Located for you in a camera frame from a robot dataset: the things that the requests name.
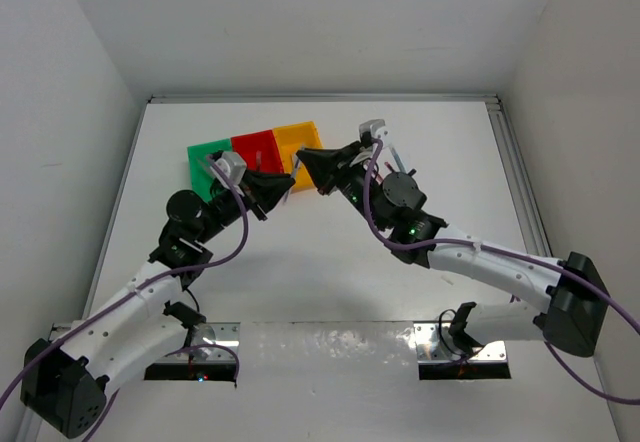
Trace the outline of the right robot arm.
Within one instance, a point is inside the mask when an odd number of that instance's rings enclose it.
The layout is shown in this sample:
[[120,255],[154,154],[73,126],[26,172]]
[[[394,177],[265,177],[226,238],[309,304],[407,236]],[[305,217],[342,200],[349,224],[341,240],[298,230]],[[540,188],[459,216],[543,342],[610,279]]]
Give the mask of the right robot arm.
[[455,309],[442,340],[470,357],[493,341],[542,340],[577,357],[591,357],[603,326],[606,288],[594,263],[573,252],[565,260],[489,248],[423,210],[426,196],[411,173],[367,175],[371,154],[354,142],[336,150],[297,153],[322,195],[340,192],[374,226],[389,231],[392,254],[406,264],[451,272],[514,296],[505,305],[466,302]]

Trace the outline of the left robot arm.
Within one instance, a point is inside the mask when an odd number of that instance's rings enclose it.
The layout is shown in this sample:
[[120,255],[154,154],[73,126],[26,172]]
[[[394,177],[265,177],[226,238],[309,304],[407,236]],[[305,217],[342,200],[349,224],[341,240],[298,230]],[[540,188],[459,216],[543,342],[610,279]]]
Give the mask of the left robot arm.
[[293,184],[286,173],[247,170],[236,191],[214,181],[210,201],[192,190],[174,193],[158,246],[127,285],[64,335],[29,347],[21,401],[63,436],[85,434],[108,397],[204,326],[183,293],[212,258],[205,243],[249,213],[265,219]]

